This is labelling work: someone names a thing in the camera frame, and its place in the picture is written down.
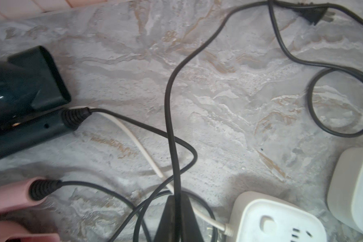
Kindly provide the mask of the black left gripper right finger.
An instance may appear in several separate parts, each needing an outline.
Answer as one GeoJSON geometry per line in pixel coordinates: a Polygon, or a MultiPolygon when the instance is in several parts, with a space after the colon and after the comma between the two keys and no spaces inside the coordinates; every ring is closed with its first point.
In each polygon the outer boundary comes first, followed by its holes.
{"type": "Polygon", "coordinates": [[[185,192],[181,193],[181,240],[182,242],[203,242],[191,202],[185,192]]]}

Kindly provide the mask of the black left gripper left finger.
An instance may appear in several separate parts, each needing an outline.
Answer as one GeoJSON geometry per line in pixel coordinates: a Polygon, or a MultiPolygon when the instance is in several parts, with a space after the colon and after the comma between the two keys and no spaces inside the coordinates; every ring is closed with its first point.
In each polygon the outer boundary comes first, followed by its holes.
{"type": "Polygon", "coordinates": [[[154,238],[154,242],[174,242],[175,241],[175,200],[174,196],[169,196],[154,238]]]}

